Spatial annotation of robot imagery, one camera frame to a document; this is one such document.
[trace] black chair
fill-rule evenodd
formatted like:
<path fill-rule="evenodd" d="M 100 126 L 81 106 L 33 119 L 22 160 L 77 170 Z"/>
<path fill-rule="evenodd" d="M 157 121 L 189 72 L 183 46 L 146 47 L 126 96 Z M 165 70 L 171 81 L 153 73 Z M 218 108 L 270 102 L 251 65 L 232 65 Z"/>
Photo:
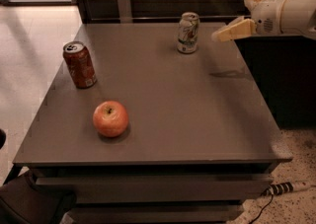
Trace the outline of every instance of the black chair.
<path fill-rule="evenodd" d="M 73 191 L 39 187 L 29 170 L 0 187 L 0 223 L 59 224 L 75 203 Z"/>
<path fill-rule="evenodd" d="M 6 142 L 6 133 L 0 128 L 0 149 L 3 147 Z"/>

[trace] floor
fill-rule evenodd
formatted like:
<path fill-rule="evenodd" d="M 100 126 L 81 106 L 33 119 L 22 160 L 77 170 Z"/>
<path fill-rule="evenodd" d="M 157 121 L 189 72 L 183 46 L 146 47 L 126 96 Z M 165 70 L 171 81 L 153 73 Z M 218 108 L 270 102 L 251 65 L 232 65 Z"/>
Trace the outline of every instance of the floor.
<path fill-rule="evenodd" d="M 7 134 L 0 150 L 0 183 L 63 60 L 63 45 L 74 40 L 80 26 L 75 6 L 0 5 L 0 128 Z M 307 181 L 314 187 L 275 196 L 255 223 L 316 223 L 316 128 L 281 132 L 294 159 L 274 170 L 275 183 Z M 245 201 L 245 212 L 228 223 L 249 223 L 269 200 Z"/>

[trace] silver soda can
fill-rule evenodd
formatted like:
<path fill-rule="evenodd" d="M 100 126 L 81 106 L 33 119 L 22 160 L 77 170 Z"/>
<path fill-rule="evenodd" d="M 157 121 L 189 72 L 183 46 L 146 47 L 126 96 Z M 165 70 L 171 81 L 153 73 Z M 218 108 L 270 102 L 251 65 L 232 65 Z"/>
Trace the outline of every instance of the silver soda can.
<path fill-rule="evenodd" d="M 198 47 L 198 14 L 187 12 L 182 15 L 178 32 L 178 51 L 189 54 Z"/>

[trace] red apple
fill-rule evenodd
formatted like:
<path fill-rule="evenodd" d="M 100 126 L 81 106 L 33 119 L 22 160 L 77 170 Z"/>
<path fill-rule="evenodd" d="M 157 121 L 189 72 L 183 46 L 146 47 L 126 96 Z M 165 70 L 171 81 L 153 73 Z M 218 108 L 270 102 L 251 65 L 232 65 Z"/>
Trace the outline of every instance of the red apple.
<path fill-rule="evenodd" d="M 95 109 L 93 124 L 102 135 L 116 137 L 126 130 L 128 126 L 128 114 L 121 103 L 106 101 L 99 104 Z"/>

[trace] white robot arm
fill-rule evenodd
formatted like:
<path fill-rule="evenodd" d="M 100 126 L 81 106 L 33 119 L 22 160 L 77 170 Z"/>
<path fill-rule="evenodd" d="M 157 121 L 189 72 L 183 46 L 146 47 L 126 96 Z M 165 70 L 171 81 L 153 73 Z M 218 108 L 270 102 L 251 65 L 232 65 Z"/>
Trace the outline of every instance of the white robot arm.
<path fill-rule="evenodd" d="M 212 34 L 214 41 L 281 34 L 316 39 L 316 0 L 244 0 L 251 19 L 239 17 Z"/>

